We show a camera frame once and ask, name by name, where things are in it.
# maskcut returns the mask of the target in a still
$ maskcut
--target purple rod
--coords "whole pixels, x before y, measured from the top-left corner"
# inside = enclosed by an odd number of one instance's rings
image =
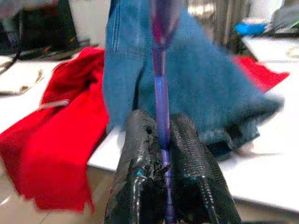
[[[165,75],[166,49],[172,41],[176,30],[179,13],[180,0],[151,0],[151,25],[154,38],[153,59],[155,70],[155,95],[156,95],[156,116],[159,143],[162,150],[163,165],[171,164],[169,157],[170,123],[169,123],[169,103],[168,87]],[[171,197],[172,186],[171,169],[165,174],[167,188],[165,223],[176,224],[177,218]]]

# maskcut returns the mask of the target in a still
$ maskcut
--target red towel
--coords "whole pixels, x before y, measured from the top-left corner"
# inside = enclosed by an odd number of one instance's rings
[[[249,79],[263,91],[272,89],[290,75],[288,72],[276,73],[270,71],[265,66],[257,64],[257,62],[250,57],[235,58],[234,62],[236,62],[248,75]]]
[[[15,188],[40,209],[93,208],[86,170],[108,123],[103,70],[104,50],[96,48],[57,66],[41,108],[0,135],[0,155]]]

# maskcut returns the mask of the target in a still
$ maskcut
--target white wall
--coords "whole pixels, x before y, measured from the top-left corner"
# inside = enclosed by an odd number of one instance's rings
[[[110,0],[69,0],[79,41],[105,46],[105,29]]]
[[[250,17],[259,17],[271,21],[273,13],[282,6],[284,0],[251,0],[251,2]]]

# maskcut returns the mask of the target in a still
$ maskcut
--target red fabric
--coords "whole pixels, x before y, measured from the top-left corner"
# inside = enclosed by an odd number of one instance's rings
[[[102,96],[104,50],[84,49],[57,66],[38,110],[0,135],[0,155],[17,191],[40,209],[93,207],[87,161],[104,134],[108,113]]]
[[[265,66],[257,64],[257,62],[250,57],[235,58],[234,62],[236,62],[253,83],[263,91],[272,89],[290,75],[288,72],[276,73],[270,71]]]

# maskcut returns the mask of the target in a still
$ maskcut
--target denim fabric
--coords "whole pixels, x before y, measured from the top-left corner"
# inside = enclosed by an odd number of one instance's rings
[[[149,0],[112,0],[104,75],[109,129],[122,126],[135,109],[155,117],[149,10]],[[170,113],[187,115],[203,142],[225,142],[226,151],[257,137],[257,118],[268,118],[282,106],[282,102],[266,99],[228,56],[211,44],[185,8],[167,49],[165,72]]]

